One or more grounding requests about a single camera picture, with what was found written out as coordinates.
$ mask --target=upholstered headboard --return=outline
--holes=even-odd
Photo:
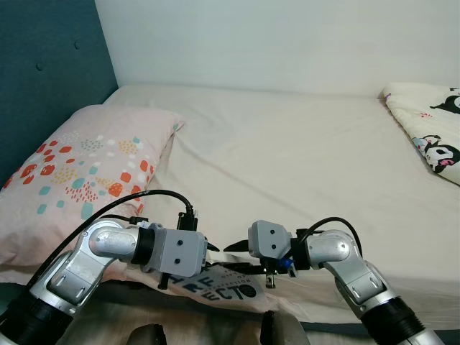
[[[0,186],[117,88],[94,0],[0,0]]]

